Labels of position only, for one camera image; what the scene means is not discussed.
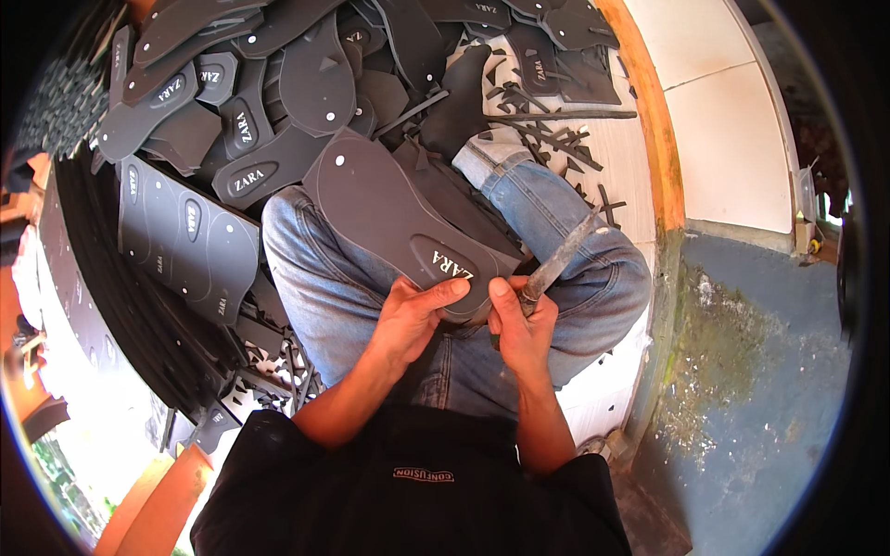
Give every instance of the man's left hand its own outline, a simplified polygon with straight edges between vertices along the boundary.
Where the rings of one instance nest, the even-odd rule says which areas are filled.
[[[392,283],[365,355],[381,358],[401,376],[424,352],[444,316],[442,307],[470,291],[465,278],[453,278],[421,291],[404,276]]]

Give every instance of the white tiled floor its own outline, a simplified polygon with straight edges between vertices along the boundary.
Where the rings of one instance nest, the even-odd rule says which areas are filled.
[[[515,54],[503,37],[487,41],[492,50],[502,48],[507,52],[506,62],[498,66],[496,83],[519,81],[512,71],[517,68]],[[457,59],[463,49],[449,59]],[[495,67],[504,56],[491,56],[485,72]],[[560,97],[545,97],[539,100],[551,110],[562,107],[563,111],[606,108],[610,110],[635,111],[635,100],[631,96],[630,83],[618,62],[618,53],[611,52],[611,71],[615,90],[622,100],[620,107],[595,104],[565,104]],[[482,79],[482,92],[488,93],[494,85]],[[502,115],[497,105],[500,97],[490,101],[483,98],[483,109],[492,116]],[[530,106],[532,112],[539,112]],[[547,122],[556,131],[569,127],[578,132],[587,127],[590,136],[582,144],[590,148],[591,157],[603,165],[601,172],[581,165],[584,173],[569,170],[566,178],[572,185],[581,184],[591,202],[602,202],[597,184],[601,183],[609,196],[609,201],[627,201],[627,206],[615,209],[615,220],[623,231],[643,252],[649,268],[655,263],[655,214],[652,207],[649,162],[646,156],[643,128],[639,117],[632,119],[588,119]],[[543,148],[552,155],[551,169],[559,172],[566,165],[566,155],[554,152],[549,146]],[[560,405],[569,423],[576,443],[594,435],[606,435],[624,422],[624,417],[634,394],[634,383],[640,369],[640,361],[651,340],[647,335],[649,311],[640,317],[627,337],[599,361],[582,371],[557,394]]]

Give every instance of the knee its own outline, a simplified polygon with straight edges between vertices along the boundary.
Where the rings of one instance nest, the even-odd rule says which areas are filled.
[[[296,186],[288,186],[266,202],[263,207],[263,243],[267,251],[270,246],[280,244],[283,238],[300,235],[302,226],[298,224],[299,213],[311,203],[309,197]]]
[[[628,294],[628,304],[633,313],[639,317],[649,304],[652,292],[652,274],[649,265],[639,249],[633,247],[634,255],[619,270],[619,280],[624,284],[621,289]]]

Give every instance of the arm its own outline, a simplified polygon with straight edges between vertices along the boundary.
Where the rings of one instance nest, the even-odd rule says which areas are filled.
[[[511,277],[507,283],[494,278],[489,283],[492,310],[491,333],[500,334],[504,362],[516,375],[519,389],[519,426],[516,443],[522,467],[534,475],[549,475],[575,457],[575,441],[562,409],[556,401],[547,369],[547,352],[553,339],[558,309],[541,296],[528,318],[522,315],[514,290],[522,289],[528,277]]]
[[[380,408],[386,395],[420,357],[441,319],[440,310],[470,291],[463,278],[421,292],[406,278],[392,284],[371,341],[340,383],[294,415],[297,428],[328,449],[346,444]]]

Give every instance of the finger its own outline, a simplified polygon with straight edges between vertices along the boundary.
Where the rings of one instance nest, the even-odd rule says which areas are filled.
[[[392,282],[392,287],[390,288],[390,292],[395,290],[399,290],[405,292],[407,294],[416,294],[420,292],[420,289],[417,288],[414,284],[411,283],[411,280],[405,278],[404,275],[399,275],[398,278]]]
[[[556,317],[559,315],[559,306],[556,305],[554,300],[550,299],[546,295],[541,295],[541,298],[538,299],[538,305],[535,307],[535,312],[529,315],[530,323],[555,323]]]
[[[498,315],[498,310],[495,309],[494,307],[492,307],[491,311],[489,312],[489,330],[491,331],[492,334],[500,334],[501,330],[503,330],[503,329],[504,329],[504,327],[501,324],[500,315]]]
[[[470,291],[470,282],[466,278],[453,278],[440,282],[430,289],[415,295],[411,304],[424,314],[441,309],[453,302],[460,301]]]
[[[489,297],[491,298],[491,304],[498,310],[501,325],[505,330],[525,324],[525,317],[522,315],[522,308],[519,306],[519,298],[516,297],[516,292],[513,291],[506,280],[503,278],[492,278],[489,282]]]
[[[528,276],[511,276],[511,277],[507,280],[507,282],[510,284],[510,287],[511,287],[514,291],[517,291],[517,292],[518,292],[519,290],[521,290],[521,289],[525,286],[525,284],[526,284],[528,281],[529,281],[529,277],[528,277]]]

